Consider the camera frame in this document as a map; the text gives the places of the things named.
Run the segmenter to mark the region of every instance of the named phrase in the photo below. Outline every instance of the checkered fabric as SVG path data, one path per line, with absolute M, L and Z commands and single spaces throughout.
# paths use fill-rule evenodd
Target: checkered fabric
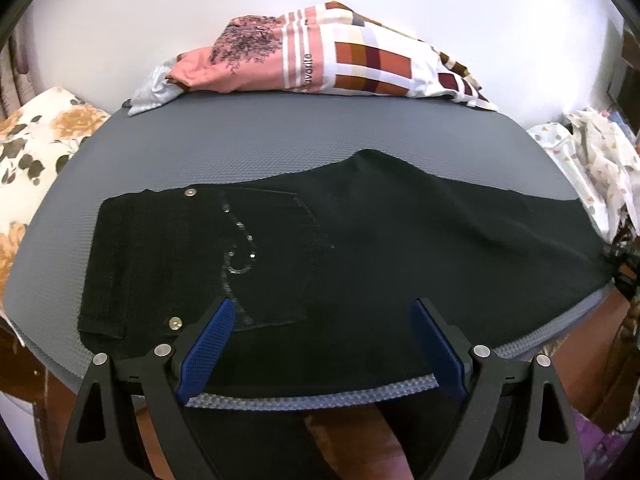
M 180 54 L 168 79 L 185 90 L 444 97 L 497 109 L 465 66 L 339 2 L 235 18 L 212 47 Z

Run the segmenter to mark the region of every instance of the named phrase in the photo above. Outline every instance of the metal rivet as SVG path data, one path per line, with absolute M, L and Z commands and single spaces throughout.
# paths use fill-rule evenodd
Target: metal rivet
M 182 320 L 177 316 L 172 317 L 169 320 L 169 328 L 171 330 L 180 330 L 182 328 Z
M 107 362 L 107 354 L 104 352 L 100 352 L 94 356 L 94 365 L 100 366 L 105 364 L 105 362 Z
M 546 355 L 544 354 L 539 354 L 536 356 L 536 361 L 538 362 L 538 364 L 540 366 L 551 366 L 551 359 L 549 359 Z
M 154 354 L 156 354 L 158 357 L 169 355 L 169 352 L 171 352 L 171 345 L 168 345 L 167 343 L 162 343 L 161 345 L 158 345 L 156 346 L 156 348 L 154 348 Z
M 489 347 L 487 346 L 476 345 L 474 346 L 474 354 L 476 354 L 478 357 L 489 357 L 489 355 L 491 354 L 491 350 L 489 350 Z

